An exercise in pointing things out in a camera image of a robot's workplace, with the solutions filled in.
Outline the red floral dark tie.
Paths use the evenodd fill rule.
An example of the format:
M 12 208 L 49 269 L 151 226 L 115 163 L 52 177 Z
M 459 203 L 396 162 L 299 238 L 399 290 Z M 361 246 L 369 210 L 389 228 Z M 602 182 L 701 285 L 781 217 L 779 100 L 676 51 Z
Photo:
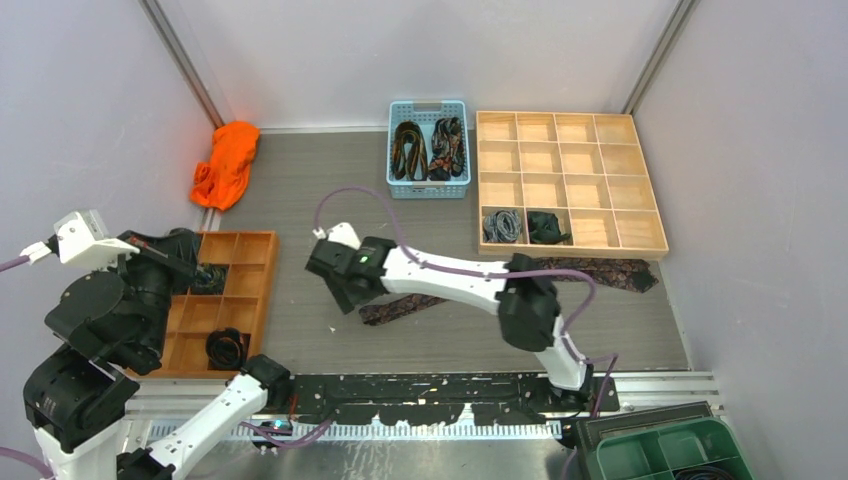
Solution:
M 463 125 L 458 117 L 446 117 L 436 121 L 431 136 L 431 149 L 429 180 L 449 181 L 464 173 Z

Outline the orange striped dark tie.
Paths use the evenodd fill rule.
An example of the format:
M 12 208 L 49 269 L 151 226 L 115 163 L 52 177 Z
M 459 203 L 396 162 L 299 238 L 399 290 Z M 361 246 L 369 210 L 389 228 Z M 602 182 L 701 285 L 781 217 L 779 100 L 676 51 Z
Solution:
M 392 140 L 392 178 L 425 181 L 428 178 L 427 159 L 423 133 L 419 125 L 413 121 L 401 122 L 395 129 Z

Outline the orange cloth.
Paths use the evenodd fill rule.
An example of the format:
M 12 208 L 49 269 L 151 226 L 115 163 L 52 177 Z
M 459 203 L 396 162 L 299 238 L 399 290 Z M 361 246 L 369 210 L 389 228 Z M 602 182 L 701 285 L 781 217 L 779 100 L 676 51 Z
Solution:
M 213 133 L 209 159 L 195 166 L 189 200 L 204 208 L 229 210 L 244 195 L 257 153 L 260 130 L 233 121 Z

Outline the black orange rolled tie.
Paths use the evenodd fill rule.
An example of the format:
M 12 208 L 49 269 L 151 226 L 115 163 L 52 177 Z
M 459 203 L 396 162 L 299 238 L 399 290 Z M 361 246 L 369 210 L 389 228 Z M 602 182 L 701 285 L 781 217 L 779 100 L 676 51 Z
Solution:
M 238 371 L 247 361 L 251 335 L 233 327 L 211 332 L 204 350 L 208 367 L 215 371 Z

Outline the light wooden compartment tray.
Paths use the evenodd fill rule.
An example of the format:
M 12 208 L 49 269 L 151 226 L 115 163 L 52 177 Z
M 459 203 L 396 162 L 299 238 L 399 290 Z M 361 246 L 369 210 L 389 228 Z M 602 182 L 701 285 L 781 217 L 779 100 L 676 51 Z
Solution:
M 649 261 L 668 254 L 632 116 L 479 111 L 476 130 L 479 217 L 513 209 L 523 225 L 514 244 L 480 238 L 479 253 Z M 555 214 L 571 241 L 531 244 L 528 211 Z

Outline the green patterned rolled tie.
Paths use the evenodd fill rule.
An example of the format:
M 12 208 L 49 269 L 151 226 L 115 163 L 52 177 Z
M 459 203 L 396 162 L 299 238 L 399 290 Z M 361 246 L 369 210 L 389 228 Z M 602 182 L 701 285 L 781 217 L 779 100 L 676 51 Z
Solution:
M 229 267 L 201 263 L 189 288 L 194 295 L 221 295 L 225 290 Z

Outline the perforated aluminium rail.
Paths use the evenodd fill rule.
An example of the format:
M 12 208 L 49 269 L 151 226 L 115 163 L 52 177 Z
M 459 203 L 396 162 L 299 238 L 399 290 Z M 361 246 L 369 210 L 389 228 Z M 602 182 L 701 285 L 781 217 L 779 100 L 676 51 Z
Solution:
M 292 425 L 281 422 L 277 429 L 261 435 L 246 426 L 237 426 L 223 435 L 224 441 L 250 440 L 269 443 L 273 440 L 288 443 L 308 435 L 316 427 L 305 423 Z M 441 422 L 413 426 L 406 421 L 385 425 L 378 420 L 368 425 L 339 425 L 328 427 L 321 441 L 467 441 L 467 440 L 546 440 L 563 437 L 562 426 L 556 421 L 529 425 L 482 425 L 470 419 L 453 424 Z

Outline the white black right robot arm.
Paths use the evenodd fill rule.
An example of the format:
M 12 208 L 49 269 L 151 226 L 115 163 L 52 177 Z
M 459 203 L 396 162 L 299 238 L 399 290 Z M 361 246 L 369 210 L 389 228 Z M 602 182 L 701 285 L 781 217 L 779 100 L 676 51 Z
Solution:
M 592 400 L 590 367 L 566 331 L 554 273 L 531 257 L 475 262 L 434 255 L 390 239 L 360 238 L 346 222 L 313 234 L 306 269 L 324 280 L 342 312 L 389 294 L 476 307 L 497 318 L 506 343 L 536 356 L 562 407 L 577 411 Z

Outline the grey patterned rolled tie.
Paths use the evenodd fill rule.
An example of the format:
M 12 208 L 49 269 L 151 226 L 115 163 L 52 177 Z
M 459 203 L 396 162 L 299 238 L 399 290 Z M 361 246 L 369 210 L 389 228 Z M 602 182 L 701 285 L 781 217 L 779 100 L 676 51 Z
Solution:
M 484 243 L 514 244 L 522 232 L 523 225 L 517 210 L 501 209 L 483 216 Z

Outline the brown paisley patterned tie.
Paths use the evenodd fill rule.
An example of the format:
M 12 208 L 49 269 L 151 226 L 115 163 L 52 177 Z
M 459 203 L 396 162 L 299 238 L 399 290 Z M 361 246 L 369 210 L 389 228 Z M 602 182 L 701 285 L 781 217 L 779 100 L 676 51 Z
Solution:
M 635 293 L 645 293 L 659 283 L 651 265 L 640 259 L 539 257 L 536 262 L 542 269 L 580 271 L 598 285 Z M 412 294 L 382 305 L 363 306 L 358 315 L 366 325 L 383 325 L 445 302 L 440 297 Z

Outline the green plastic bin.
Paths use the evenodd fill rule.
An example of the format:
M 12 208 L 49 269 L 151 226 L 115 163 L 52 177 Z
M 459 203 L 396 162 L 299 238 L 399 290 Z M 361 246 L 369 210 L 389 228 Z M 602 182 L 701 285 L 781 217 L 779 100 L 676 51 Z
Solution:
M 730 427 L 714 417 L 612 436 L 587 455 L 591 479 L 752 479 Z

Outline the dark green rolled tie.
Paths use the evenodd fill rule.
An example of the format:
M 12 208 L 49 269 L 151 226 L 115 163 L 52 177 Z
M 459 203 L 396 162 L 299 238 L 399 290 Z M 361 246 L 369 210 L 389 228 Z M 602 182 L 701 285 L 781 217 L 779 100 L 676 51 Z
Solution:
M 571 241 L 571 234 L 560 227 L 559 218 L 553 213 L 528 211 L 526 219 L 531 244 L 556 245 Z

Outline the orange wooden compartment tray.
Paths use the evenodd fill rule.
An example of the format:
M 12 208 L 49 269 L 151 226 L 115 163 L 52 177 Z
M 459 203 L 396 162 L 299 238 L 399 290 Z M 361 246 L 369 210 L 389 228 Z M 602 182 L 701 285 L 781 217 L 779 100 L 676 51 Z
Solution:
M 260 353 L 272 296 L 280 242 L 273 231 L 215 231 L 200 234 L 199 262 L 226 270 L 225 279 L 204 293 L 189 289 L 173 297 L 162 367 L 151 378 L 224 379 L 238 369 L 214 364 L 209 336 L 235 329 L 246 357 Z

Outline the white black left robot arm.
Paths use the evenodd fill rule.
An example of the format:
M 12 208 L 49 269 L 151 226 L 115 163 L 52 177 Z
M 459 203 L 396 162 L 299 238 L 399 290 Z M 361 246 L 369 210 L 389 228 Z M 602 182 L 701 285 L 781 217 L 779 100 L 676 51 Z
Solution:
M 290 403 L 290 372 L 259 354 L 171 435 L 119 451 L 138 377 L 161 367 L 172 299 L 200 275 L 199 246 L 198 234 L 186 228 L 111 235 L 91 209 L 66 215 L 51 237 L 22 250 L 31 264 L 55 255 L 83 270 L 45 318 L 59 348 L 23 389 L 26 417 L 52 478 L 183 479 L 242 421 Z

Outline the light blue plastic basket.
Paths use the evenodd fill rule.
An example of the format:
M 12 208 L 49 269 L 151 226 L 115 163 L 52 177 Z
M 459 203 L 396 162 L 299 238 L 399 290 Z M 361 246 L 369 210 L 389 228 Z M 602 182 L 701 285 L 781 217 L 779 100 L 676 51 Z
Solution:
M 404 121 L 417 123 L 422 130 L 428 155 L 428 165 L 432 158 L 431 136 L 437 120 L 446 117 L 458 117 L 463 125 L 465 148 L 465 170 L 459 177 L 449 181 L 394 180 L 391 176 L 391 149 L 395 129 Z M 389 107 L 389 128 L 386 160 L 386 181 L 391 196 L 395 199 L 462 199 L 465 197 L 472 180 L 472 162 L 468 146 L 467 109 L 460 100 L 442 100 L 434 103 L 395 101 Z

